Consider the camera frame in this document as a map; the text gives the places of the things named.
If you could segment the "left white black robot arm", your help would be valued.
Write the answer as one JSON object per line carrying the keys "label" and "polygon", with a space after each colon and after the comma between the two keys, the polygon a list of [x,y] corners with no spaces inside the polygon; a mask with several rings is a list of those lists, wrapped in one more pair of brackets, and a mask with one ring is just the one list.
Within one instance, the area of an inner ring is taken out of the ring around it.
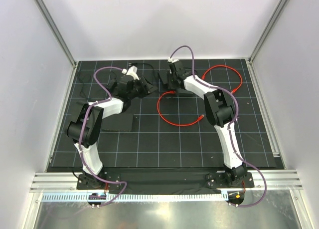
{"label": "left white black robot arm", "polygon": [[158,88],[144,76],[130,73],[114,79],[105,89],[110,93],[107,99],[78,104],[78,116],[66,127],[66,134],[73,140],[82,161],[82,175],[78,180],[94,189],[108,183],[97,148],[103,119],[125,112],[133,99],[144,98]]}

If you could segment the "black network switch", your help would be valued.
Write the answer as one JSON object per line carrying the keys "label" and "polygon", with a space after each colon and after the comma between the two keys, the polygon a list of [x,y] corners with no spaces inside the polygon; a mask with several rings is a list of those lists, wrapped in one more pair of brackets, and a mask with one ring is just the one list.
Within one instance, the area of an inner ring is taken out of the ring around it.
{"label": "black network switch", "polygon": [[185,98],[195,97],[195,94],[192,93],[191,91],[181,89],[181,88],[178,88],[175,90],[175,95],[178,97],[185,97]]}
{"label": "black network switch", "polygon": [[131,132],[133,114],[115,114],[102,120],[101,130],[105,132]]}

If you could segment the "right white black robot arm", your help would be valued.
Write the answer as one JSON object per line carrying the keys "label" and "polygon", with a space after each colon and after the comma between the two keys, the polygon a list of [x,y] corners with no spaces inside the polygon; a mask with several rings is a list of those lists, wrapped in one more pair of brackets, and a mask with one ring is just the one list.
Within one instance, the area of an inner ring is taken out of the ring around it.
{"label": "right white black robot arm", "polygon": [[169,80],[175,88],[185,89],[204,100],[205,116],[215,128],[224,160],[224,180],[230,187],[236,187],[247,176],[247,166],[240,154],[235,121],[238,117],[238,103],[228,90],[209,84],[195,72],[186,70],[178,59],[169,58]]}

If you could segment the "black power adapter brick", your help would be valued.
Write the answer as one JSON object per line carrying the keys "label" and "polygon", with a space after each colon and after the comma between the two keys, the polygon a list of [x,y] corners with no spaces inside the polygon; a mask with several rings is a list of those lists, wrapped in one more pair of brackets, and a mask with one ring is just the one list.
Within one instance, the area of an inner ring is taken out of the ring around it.
{"label": "black power adapter brick", "polygon": [[169,83],[168,83],[169,72],[168,71],[159,71],[158,77],[159,77],[159,80],[160,80],[163,88],[169,90]]}

